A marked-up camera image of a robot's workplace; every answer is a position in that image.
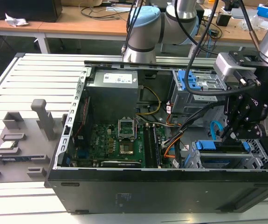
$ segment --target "power supply label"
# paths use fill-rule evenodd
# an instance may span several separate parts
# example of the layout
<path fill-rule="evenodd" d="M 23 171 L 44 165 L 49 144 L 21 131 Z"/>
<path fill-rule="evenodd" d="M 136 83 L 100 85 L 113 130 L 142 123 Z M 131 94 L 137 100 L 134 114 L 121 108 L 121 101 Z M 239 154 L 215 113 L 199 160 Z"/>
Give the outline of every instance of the power supply label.
<path fill-rule="evenodd" d="M 106 73 L 104 75 L 104 83 L 121 83 L 121 84 L 132 84 L 132 74 L 117 74 L 117 73 Z"/>

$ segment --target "gray plastic stand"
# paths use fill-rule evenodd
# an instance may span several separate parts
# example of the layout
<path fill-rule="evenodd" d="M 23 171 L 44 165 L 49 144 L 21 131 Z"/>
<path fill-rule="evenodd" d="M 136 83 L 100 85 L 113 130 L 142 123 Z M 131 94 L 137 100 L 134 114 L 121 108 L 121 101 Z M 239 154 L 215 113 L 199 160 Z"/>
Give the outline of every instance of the gray plastic stand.
<path fill-rule="evenodd" d="M 3 119 L 4 141 L 17 141 L 10 149 L 0 149 L 0 182 L 44 181 L 50 158 L 57 147 L 63 125 L 45 110 L 46 101 L 35 99 L 31 108 L 37 119 L 23 119 L 19 112 L 8 112 Z"/>

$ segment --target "motherboard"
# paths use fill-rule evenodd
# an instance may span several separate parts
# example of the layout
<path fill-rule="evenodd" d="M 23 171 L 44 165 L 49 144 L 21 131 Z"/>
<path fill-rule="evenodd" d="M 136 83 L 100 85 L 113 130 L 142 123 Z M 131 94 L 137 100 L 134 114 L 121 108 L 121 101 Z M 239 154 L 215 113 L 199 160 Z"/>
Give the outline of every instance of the motherboard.
<path fill-rule="evenodd" d="M 132 125 L 130 119 L 124 124 L 120 121 L 116 125 L 94 124 L 89 148 L 79 146 L 76 149 L 75 166 L 103 168 L 161 166 L 159 147 L 166 139 L 165 128 L 161 125 L 146 126 L 134 123 Z"/>

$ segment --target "metal slotted workbench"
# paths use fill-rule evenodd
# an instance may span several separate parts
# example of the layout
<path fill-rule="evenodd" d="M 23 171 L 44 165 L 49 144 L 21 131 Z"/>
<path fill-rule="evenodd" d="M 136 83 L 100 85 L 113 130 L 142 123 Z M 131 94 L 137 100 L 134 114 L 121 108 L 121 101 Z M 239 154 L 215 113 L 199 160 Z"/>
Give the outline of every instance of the metal slotted workbench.
<path fill-rule="evenodd" d="M 36 118 L 30 105 L 44 98 L 54 118 L 67 113 L 84 60 L 120 61 L 120 56 L 41 55 L 15 57 L 0 77 L 0 134 L 7 111 L 20 111 Z M 187 58 L 158 57 L 158 63 L 187 65 Z M 197 65 L 212 65 L 214 59 L 197 59 Z M 43 182 L 0 183 L 0 223 L 268 223 L 268 199 L 245 213 L 231 214 L 98 214 L 70 215 L 52 189 Z"/>

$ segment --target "screw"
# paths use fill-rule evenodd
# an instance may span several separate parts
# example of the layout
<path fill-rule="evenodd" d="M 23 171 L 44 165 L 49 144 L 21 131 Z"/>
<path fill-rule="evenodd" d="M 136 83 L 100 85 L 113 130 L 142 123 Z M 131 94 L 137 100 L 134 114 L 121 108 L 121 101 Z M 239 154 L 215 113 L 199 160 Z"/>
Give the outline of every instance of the screw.
<path fill-rule="evenodd" d="M 241 82 L 241 84 L 243 84 L 243 85 L 247 85 L 247 82 L 246 82 L 243 78 L 240 79 L 240 82 Z"/>

